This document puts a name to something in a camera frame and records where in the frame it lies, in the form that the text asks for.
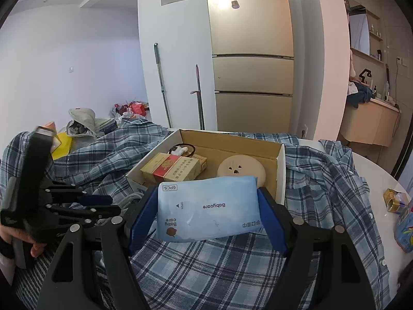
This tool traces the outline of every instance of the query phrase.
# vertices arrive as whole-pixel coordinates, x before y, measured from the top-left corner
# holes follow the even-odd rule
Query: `open box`
[[[227,157],[243,154],[256,158],[264,166],[266,182],[264,186],[278,204],[284,205],[285,198],[285,149],[284,145],[271,141],[249,139],[234,135],[212,133],[202,130],[176,130],[150,151],[131,171],[126,178],[132,189],[137,192],[146,190],[151,183],[145,183],[141,168],[156,155],[168,153],[179,144],[189,143],[195,146],[195,153],[207,158],[207,168],[197,177],[207,179],[216,177],[221,162]]]

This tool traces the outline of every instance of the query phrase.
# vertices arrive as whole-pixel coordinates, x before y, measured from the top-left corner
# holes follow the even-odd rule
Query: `red stripe on box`
[[[162,177],[168,172],[168,170],[179,160],[180,156],[169,155],[160,166],[158,166],[152,173],[154,176]]]

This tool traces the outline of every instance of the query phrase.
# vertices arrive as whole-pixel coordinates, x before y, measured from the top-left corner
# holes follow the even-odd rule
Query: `plaid fabric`
[[[89,193],[110,194],[116,202],[132,192],[124,178],[145,154],[168,134],[162,127],[136,120],[102,137],[88,148],[55,161],[48,174],[76,183]],[[346,227],[362,258],[378,309],[390,301],[383,246],[371,219],[367,183],[355,172],[350,149],[323,141],[327,154],[298,146],[288,134],[239,134],[286,144],[287,188],[285,204],[293,216],[309,224]],[[0,189],[19,174],[29,133],[15,137],[0,165]],[[51,244],[30,271],[18,269],[15,289],[29,309],[36,307],[41,283],[52,253]],[[308,307],[313,292],[317,254],[309,271],[308,288],[300,309]],[[268,237],[241,234],[194,243],[165,243],[148,236],[131,259],[151,309],[261,309],[276,283],[284,259],[272,250]],[[114,309],[105,272],[98,267],[102,294]]]

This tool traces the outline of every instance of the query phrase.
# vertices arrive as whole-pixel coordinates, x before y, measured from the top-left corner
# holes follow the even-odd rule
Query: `bolt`
[[[77,232],[80,229],[80,225],[78,223],[74,223],[70,228],[71,232]]]
[[[337,233],[344,233],[344,231],[346,230],[346,229],[345,229],[343,226],[341,226],[341,225],[335,226],[334,229],[335,229],[335,231],[336,231]]]
[[[123,218],[121,216],[115,216],[112,218],[112,224],[117,225],[123,221]]]
[[[304,220],[302,218],[293,218],[292,222],[299,226],[304,224]]]

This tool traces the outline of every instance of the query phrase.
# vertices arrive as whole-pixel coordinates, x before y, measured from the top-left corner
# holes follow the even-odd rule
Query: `plaid shirt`
[[[109,194],[120,202],[132,193],[125,175],[168,131],[146,120],[124,122],[87,148],[51,163],[47,175],[75,183],[88,193]],[[310,225],[346,227],[361,257],[372,286],[377,309],[389,302],[389,271],[381,264],[384,250],[372,215],[366,181],[353,165],[351,150],[339,142],[322,141],[326,152],[298,146],[288,134],[240,136],[286,145],[285,205],[293,216]],[[0,192],[11,176],[19,176],[30,133],[17,135],[6,148],[0,165]],[[29,309],[35,309],[42,281],[57,244],[50,244],[35,267],[17,269],[14,287]],[[308,275],[300,309],[309,306],[318,255]],[[284,258],[267,236],[241,234],[193,243],[166,243],[152,232],[131,265],[151,309],[261,309],[281,274]],[[101,291],[114,309],[104,269],[98,266]]]

